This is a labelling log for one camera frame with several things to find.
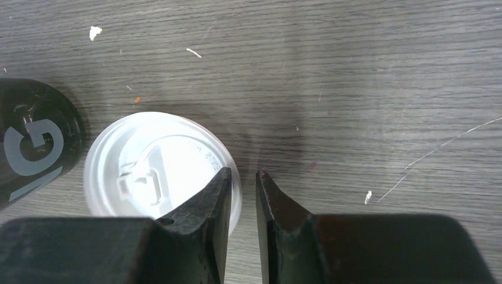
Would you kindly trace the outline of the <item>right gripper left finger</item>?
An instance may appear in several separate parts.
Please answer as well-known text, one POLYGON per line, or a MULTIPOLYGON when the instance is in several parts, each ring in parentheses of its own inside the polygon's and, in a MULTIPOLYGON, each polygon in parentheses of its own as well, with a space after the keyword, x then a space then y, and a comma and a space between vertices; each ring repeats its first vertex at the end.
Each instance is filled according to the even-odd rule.
POLYGON ((19 218, 1 227, 2 283, 223 283, 232 176, 157 220, 19 218))

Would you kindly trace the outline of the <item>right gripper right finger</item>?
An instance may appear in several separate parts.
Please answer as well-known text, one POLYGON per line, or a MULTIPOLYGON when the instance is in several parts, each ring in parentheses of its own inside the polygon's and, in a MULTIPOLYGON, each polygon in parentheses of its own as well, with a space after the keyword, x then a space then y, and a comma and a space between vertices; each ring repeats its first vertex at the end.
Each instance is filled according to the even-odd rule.
POLYGON ((460 223, 436 214, 314 214, 256 174, 264 283, 494 283, 460 223))

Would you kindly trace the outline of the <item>white sip lid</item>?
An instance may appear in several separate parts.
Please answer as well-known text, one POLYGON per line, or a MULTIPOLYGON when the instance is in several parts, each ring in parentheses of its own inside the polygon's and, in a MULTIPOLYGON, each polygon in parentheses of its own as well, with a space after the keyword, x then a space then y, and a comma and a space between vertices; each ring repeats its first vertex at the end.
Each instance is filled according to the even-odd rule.
POLYGON ((87 206, 98 217, 158 219, 231 169, 229 229, 243 203, 241 180, 227 147, 202 125, 165 112, 138 112, 109 125, 85 159, 87 206))

